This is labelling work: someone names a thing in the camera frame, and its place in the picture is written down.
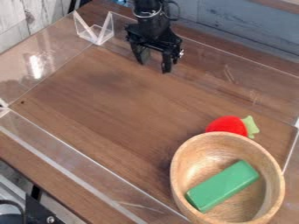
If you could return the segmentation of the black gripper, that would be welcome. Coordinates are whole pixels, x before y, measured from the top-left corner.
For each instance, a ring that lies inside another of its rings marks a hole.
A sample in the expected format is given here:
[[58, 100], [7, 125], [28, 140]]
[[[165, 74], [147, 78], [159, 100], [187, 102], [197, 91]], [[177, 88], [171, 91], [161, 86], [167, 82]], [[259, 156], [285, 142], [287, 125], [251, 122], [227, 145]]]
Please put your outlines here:
[[178, 63], [182, 53], [182, 38], [171, 29], [171, 20], [165, 14], [150, 18], [139, 18], [136, 24], [126, 26], [131, 50], [136, 61], [145, 65], [151, 57], [151, 49], [163, 53], [163, 73], [173, 71], [173, 65]]

